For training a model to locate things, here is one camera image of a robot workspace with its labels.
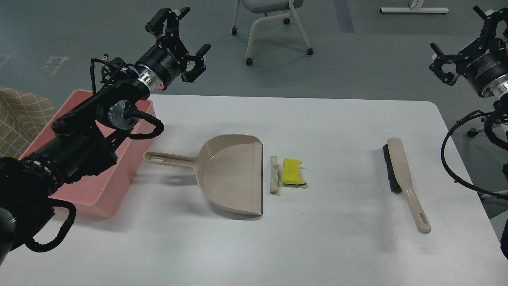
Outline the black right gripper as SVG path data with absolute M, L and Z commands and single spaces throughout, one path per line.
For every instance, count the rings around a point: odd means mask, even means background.
M 508 9 L 501 8 L 487 15 L 479 6 L 472 9 L 484 20 L 477 40 L 459 51 L 446 55 L 435 43 L 430 43 L 436 55 L 429 65 L 435 76 L 448 86 L 455 85 L 459 75 L 466 78 L 479 97 L 498 97 L 507 93 L 507 48 L 503 39 L 496 37 L 499 22 L 508 23 Z M 456 72 L 445 72 L 445 64 L 456 64 Z

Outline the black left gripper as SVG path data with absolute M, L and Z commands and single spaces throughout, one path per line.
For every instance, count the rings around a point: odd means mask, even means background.
M 137 80 L 147 88 L 167 89 L 178 77 L 184 83 L 193 83 L 205 72 L 204 58 L 211 45 L 204 44 L 195 55 L 189 55 L 179 36 L 179 22 L 190 10 L 163 8 L 145 25 L 145 31 L 158 39 L 136 62 Z M 194 63 L 191 70 L 187 70 L 188 63 Z

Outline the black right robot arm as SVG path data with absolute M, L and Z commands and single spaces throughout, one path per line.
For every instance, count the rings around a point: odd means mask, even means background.
M 467 162 L 486 166 L 493 159 L 497 170 L 494 174 L 507 177 L 507 8 L 483 11 L 473 10 L 483 21 L 479 36 L 454 54 L 445 54 L 431 43 L 433 60 L 429 70 L 444 84 L 452 86 L 463 77 L 477 96 L 492 103 L 492 110 L 475 110 L 457 120 L 448 130 L 440 151 L 441 162 L 453 181 L 473 190 L 494 219 L 494 230 L 504 256 L 507 255 L 507 183 L 488 191 L 459 177 L 448 165 L 445 148 L 455 131 L 462 129 L 462 145 L 468 147 L 468 155 L 475 158 Z

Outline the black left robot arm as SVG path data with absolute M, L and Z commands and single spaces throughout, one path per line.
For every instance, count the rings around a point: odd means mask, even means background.
M 65 239 L 77 209 L 52 195 L 64 184 L 97 176 L 116 165 L 116 150 L 126 139 L 159 136 L 163 123 L 136 107 L 154 89 L 164 91 L 177 77 L 194 82 L 206 70 L 204 44 L 195 55 L 179 36 L 179 22 L 189 13 L 160 9 L 145 30 L 155 44 L 135 64 L 121 58 L 92 58 L 92 94 L 51 124 L 54 138 L 35 152 L 1 159 L 1 261 L 25 245 L 47 252 Z

